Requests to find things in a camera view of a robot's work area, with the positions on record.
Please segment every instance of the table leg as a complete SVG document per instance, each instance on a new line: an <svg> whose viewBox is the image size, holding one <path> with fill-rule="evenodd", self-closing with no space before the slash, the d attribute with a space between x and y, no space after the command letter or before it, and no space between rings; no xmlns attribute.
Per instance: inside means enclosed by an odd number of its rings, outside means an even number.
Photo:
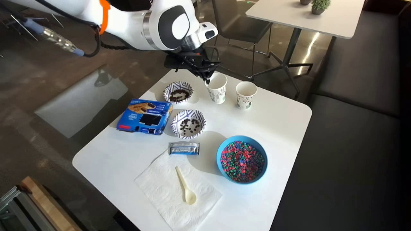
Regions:
<svg viewBox="0 0 411 231"><path fill-rule="evenodd" d="M292 80L292 84L293 84L294 89L298 93L298 89L296 86L294 79L292 77L292 75L289 72L289 68L293 68L293 67L309 67L309 71L306 72L306 75L309 75L311 72L312 66L314 66L312 63L291 63L293 53L294 53L294 49L296 49L296 45L297 45L300 35L301 35L301 31L302 31L301 28L294 28L293 30L293 34L292 34L292 37L291 37L291 43L289 43L289 45L287 48L284 59L279 61L280 66L256 73L252 77L252 81L255 81L255 79L257 76L261 76L261 75L265 75L265 73L269 73L269 72L274 72L274 71L279 71L279 70L284 70L287 76Z"/></svg>

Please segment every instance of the colorful cereal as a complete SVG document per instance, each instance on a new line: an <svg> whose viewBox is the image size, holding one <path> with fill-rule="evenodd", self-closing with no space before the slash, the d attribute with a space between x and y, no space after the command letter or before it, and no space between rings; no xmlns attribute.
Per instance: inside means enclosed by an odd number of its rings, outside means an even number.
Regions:
<svg viewBox="0 0 411 231"><path fill-rule="evenodd" d="M221 166L234 181L251 182L261 176L265 158L248 143L235 141L224 149Z"/></svg>

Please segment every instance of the white napkin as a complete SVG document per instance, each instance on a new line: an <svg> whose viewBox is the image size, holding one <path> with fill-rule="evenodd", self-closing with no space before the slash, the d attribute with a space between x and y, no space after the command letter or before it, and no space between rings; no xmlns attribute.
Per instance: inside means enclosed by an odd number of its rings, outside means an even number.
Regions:
<svg viewBox="0 0 411 231"><path fill-rule="evenodd" d="M197 202L193 206L184 202L176 166L181 168L188 186L197 194ZM135 182L169 226L179 231L198 230L221 198L221 194L190 167L185 156L169 156L167 152L138 176Z"/></svg>

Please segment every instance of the white paper cup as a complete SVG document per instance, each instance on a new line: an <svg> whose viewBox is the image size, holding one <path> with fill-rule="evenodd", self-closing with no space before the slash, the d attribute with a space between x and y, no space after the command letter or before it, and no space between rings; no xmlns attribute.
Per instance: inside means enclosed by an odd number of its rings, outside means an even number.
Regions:
<svg viewBox="0 0 411 231"><path fill-rule="evenodd" d="M237 104L242 109L248 109L253 104L253 96L257 93L257 86L253 82L240 82L235 87Z"/></svg>
<svg viewBox="0 0 411 231"><path fill-rule="evenodd" d="M216 75L207 85L211 100L216 104L222 104L226 100L228 77L224 75Z"/></svg>

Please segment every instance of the candy bar wrapper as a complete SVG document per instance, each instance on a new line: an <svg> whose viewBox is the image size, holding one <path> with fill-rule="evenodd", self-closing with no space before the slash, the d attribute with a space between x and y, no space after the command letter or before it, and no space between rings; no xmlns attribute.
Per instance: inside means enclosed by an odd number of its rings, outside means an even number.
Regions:
<svg viewBox="0 0 411 231"><path fill-rule="evenodd" d="M199 143L170 143L169 145L170 156L181 154L181 156L199 156L201 144Z"/></svg>

